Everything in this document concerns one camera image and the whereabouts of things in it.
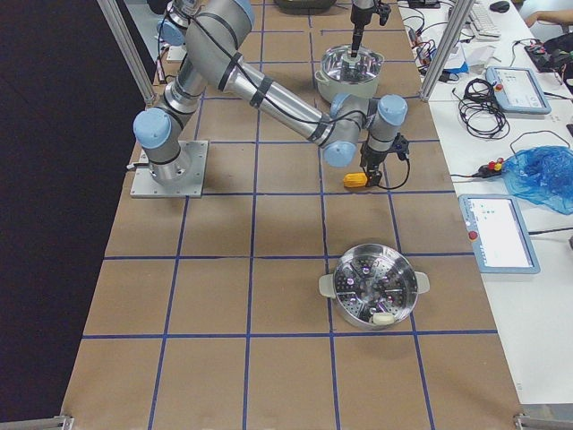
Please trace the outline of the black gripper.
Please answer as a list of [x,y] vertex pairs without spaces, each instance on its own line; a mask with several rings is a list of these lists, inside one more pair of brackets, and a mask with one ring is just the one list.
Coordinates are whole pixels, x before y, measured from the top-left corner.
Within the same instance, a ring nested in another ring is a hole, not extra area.
[[362,145],[360,152],[360,167],[364,170],[366,184],[381,187],[383,174],[380,172],[380,165],[387,157],[388,152],[386,150],[375,150],[367,143]]
[[351,56],[357,56],[363,40],[363,28],[368,25],[372,20],[372,8],[361,9],[353,7],[351,9],[350,20],[354,24]]

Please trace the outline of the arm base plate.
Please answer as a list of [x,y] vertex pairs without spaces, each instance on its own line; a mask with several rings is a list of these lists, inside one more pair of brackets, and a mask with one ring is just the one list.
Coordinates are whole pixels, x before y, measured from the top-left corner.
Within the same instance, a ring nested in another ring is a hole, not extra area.
[[139,160],[129,165],[134,171],[132,198],[201,198],[209,141],[180,141],[177,159],[154,164],[141,150]]
[[187,54],[186,46],[171,46],[167,51],[167,61],[169,63],[181,63]]

